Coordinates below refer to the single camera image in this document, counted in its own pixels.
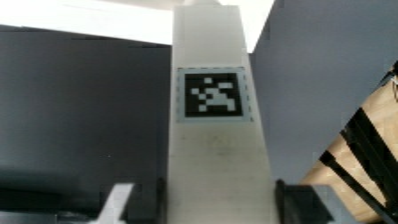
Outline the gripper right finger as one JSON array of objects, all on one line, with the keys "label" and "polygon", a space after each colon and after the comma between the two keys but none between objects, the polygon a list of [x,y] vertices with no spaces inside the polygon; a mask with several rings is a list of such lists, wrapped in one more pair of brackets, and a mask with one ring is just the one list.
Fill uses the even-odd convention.
[{"label": "gripper right finger", "polygon": [[280,224],[340,224],[335,194],[326,185],[291,185],[276,180],[275,205]]}]

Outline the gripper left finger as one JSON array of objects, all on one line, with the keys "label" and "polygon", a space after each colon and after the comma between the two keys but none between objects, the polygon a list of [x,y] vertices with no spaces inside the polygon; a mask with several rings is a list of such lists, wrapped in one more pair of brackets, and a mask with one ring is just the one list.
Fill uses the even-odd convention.
[{"label": "gripper left finger", "polygon": [[[127,211],[127,201],[131,198],[134,183],[117,183],[111,187],[104,205],[93,224],[127,224],[122,215]],[[156,179],[156,210],[154,224],[163,224],[163,201],[165,201],[165,179]]]}]

